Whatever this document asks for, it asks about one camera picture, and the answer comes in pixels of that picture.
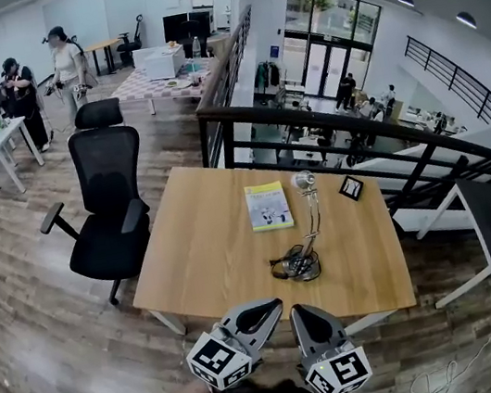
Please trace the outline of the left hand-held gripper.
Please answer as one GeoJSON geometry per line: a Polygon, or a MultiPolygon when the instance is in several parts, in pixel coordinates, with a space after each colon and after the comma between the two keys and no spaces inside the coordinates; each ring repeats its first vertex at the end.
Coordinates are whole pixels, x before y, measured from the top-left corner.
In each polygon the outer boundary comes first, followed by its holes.
{"type": "Polygon", "coordinates": [[[192,374],[218,391],[234,387],[261,362],[262,346],[282,315],[280,298],[258,299],[232,308],[193,345],[186,358],[192,374]]]}

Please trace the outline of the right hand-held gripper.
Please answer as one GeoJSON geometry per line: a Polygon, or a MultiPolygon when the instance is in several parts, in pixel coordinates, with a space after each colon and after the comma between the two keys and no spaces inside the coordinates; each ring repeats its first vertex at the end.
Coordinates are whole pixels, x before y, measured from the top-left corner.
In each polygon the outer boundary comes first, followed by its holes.
{"type": "Polygon", "coordinates": [[[295,304],[290,324],[301,355],[298,371],[315,393],[352,393],[371,378],[364,348],[353,344],[338,318],[313,306],[295,304]]]}

